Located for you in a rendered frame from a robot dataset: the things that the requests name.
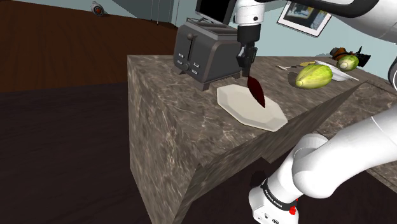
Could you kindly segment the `dark red chili pepper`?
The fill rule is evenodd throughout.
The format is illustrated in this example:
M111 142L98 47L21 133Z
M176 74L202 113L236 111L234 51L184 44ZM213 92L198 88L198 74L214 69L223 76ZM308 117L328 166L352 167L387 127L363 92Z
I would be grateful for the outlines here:
M247 87L255 100L265 108L265 97L260 82L256 78L249 76L247 78Z

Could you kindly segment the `dark grey toaster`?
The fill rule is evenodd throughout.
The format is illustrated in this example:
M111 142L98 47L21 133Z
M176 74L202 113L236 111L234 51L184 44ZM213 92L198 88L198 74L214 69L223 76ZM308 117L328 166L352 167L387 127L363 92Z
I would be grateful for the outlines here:
M177 31L172 71L191 76L193 86L205 91L214 81L240 78L239 52L237 29L187 20Z

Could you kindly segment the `white octagonal plate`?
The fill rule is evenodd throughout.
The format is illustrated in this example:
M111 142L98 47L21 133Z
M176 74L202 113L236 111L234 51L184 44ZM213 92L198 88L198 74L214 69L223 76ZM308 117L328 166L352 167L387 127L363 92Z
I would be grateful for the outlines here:
M278 103L267 96L265 107L251 95L247 87L236 84L217 88L217 102L240 123L271 132L278 131L288 119Z

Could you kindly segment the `large yellow-green fruit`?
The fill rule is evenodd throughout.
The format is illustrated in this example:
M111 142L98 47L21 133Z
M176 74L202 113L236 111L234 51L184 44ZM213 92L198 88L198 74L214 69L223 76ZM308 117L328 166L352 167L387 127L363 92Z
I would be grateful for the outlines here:
M303 89L321 88L333 78L331 69L326 65L311 64L304 67L295 79L295 85Z

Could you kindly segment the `black and orange tool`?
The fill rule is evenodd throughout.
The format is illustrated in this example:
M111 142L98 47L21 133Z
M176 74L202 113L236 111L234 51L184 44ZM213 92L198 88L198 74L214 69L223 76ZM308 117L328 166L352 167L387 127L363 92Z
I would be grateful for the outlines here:
M339 60L345 55L354 55L358 58L358 66L364 67L366 63L370 60L370 55L361 53L362 47L359 48L357 52L350 51L348 52L345 48L333 48L330 52L330 55L333 60Z

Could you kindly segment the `white shallow dish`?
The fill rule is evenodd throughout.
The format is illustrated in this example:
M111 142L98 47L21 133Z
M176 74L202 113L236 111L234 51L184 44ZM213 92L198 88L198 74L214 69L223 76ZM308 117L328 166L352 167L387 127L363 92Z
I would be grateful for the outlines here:
M356 80L356 81L358 81L357 78L348 75L347 73L341 71L340 69L338 69L337 67L335 67L335 66L333 66L331 64L328 64L328 63L325 63L325 62L322 62L322 61L318 61L318 60L316 60L315 63L316 64L320 64L320 65L324 65L324 66L328 66L331 69L332 73L333 73L332 80L334 80L334 81L346 81L346 80Z

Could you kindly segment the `small round green fruit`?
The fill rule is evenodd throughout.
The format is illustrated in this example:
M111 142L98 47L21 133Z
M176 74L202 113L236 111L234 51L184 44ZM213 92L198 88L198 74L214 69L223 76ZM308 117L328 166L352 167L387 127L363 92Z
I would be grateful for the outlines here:
M359 59L355 55L345 55L337 61L337 68L341 71L352 71L359 64Z

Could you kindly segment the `grey round device orange centre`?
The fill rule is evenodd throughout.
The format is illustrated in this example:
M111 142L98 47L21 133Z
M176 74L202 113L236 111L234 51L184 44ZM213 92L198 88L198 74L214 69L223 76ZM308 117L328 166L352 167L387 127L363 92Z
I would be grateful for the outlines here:
M94 15L97 15L98 17L101 17L104 14L104 8L96 1L93 1L91 4L91 11Z

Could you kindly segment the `black screen with pale frame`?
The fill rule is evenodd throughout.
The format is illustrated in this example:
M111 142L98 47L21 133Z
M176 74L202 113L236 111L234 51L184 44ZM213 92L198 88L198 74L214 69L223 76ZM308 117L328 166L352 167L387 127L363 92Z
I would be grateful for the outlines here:
M195 13L217 24L228 25L237 0L197 0Z

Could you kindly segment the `white framed wall picture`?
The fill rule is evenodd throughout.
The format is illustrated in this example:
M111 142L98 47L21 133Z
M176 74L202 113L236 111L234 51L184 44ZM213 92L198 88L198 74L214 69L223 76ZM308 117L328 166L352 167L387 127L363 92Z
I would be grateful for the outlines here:
M287 28L318 38L332 15L302 4L288 1L277 23Z

